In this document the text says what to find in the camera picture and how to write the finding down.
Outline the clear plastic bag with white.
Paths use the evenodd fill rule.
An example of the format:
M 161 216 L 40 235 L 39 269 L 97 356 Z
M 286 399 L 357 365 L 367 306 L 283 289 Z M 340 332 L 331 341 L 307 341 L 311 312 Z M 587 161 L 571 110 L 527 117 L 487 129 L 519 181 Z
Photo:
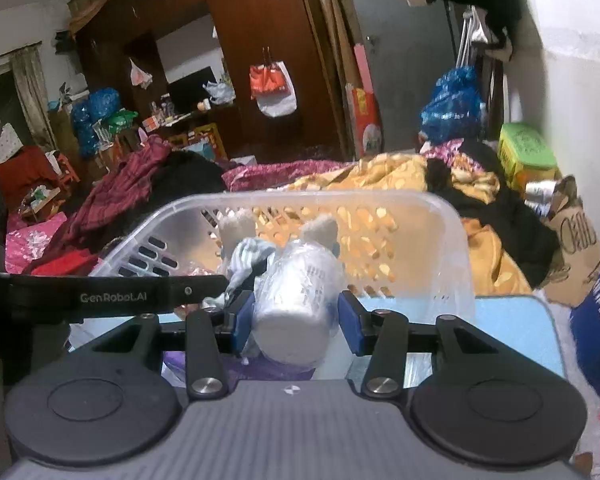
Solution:
M 254 290 L 251 333 L 260 351 L 305 370 L 320 364 L 338 330 L 337 300 L 346 285 L 343 265 L 329 249 L 288 243 Z

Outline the clear plastic perforated basket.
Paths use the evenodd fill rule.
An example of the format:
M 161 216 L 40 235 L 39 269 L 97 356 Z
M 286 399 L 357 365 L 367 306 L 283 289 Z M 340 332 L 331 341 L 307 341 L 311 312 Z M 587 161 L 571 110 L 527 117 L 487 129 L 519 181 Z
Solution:
M 415 322 L 470 320 L 466 234 L 447 202 L 415 191 L 266 191 L 192 195 L 166 205 L 111 249 L 95 276 L 230 275 L 241 242 L 272 249 L 284 275 L 318 272 L 358 298 L 395 299 Z

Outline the yellow patterned blanket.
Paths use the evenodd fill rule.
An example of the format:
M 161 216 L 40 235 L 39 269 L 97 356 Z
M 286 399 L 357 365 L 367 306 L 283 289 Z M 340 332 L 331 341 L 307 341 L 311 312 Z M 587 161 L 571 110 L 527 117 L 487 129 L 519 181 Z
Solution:
M 294 192 L 343 192 L 338 214 L 347 271 L 399 296 L 452 292 L 527 295 L 521 222 L 532 215 L 493 172 L 452 170 L 440 159 L 382 154 L 287 184 Z

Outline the pink floral bedsheet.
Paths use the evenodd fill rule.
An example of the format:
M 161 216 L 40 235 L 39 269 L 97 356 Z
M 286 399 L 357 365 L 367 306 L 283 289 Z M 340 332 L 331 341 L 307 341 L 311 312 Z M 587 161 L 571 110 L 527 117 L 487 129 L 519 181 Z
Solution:
M 348 166 L 347 162 L 315 159 L 242 165 L 225 171 L 222 179 L 228 192 L 262 191 L 268 188 L 280 188 L 310 174 L 324 174 L 345 166 Z

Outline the maroon plaid cloth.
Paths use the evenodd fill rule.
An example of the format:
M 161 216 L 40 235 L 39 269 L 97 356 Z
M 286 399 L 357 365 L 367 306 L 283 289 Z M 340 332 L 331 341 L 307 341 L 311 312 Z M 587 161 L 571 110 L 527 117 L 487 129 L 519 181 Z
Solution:
M 114 171 L 100 180 L 80 209 L 66 222 L 60 247 L 94 247 L 125 214 L 148 200 L 151 178 L 171 152 L 168 142 L 152 134 L 138 151 L 125 155 Z

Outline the blue plastic bag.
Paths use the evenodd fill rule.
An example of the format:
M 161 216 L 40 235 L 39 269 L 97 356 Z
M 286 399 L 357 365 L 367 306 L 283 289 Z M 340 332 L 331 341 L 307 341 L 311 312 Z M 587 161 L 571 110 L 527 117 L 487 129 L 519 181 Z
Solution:
M 420 112 L 420 132 L 434 145 L 482 133 L 483 100 L 474 66 L 453 68 L 434 84 Z

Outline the brown paper bag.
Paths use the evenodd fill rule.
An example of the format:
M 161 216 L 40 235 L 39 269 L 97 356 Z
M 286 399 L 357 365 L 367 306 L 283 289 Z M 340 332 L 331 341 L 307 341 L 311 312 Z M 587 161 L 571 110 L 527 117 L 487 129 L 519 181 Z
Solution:
M 544 292 L 550 302 L 577 307 L 600 275 L 600 239 L 585 214 L 573 176 L 560 180 L 545 224 L 558 237 Z

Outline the green plastic box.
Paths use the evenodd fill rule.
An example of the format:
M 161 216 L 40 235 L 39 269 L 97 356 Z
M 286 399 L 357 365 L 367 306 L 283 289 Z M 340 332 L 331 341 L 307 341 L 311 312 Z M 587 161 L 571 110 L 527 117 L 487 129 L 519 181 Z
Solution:
M 523 122 L 502 125 L 498 159 L 507 185 L 521 193 L 529 182 L 556 180 L 559 174 L 553 151 L 535 128 Z

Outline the orange white hanging bag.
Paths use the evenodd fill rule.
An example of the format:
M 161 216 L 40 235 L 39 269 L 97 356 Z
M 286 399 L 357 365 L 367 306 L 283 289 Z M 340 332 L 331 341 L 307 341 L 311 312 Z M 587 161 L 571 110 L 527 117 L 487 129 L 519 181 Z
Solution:
M 263 63 L 249 67 L 250 96 L 268 118 L 287 117 L 298 110 L 294 84 L 282 61 L 274 61 L 271 49 L 262 49 Z

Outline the grey metal door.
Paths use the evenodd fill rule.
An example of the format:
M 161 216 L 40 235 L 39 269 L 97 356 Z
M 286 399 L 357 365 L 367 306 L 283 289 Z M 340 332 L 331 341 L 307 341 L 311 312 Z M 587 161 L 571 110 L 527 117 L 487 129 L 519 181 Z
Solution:
M 420 112 L 440 76 L 455 65 L 445 5 L 352 0 L 388 152 L 417 145 Z

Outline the dark red wooden wardrobe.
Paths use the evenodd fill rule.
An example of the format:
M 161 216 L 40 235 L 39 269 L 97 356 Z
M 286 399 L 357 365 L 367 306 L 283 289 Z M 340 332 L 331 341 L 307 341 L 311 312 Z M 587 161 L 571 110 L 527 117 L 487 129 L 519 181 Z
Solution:
M 324 156 L 343 160 L 323 64 L 303 0 L 108 0 L 76 33 L 76 50 L 90 90 L 111 87 L 142 116 L 168 90 L 158 40 L 198 18 L 211 18 L 236 92 L 236 103 L 216 118 L 228 154 L 260 162 Z M 250 68 L 285 64 L 296 110 L 268 118 L 250 96 Z

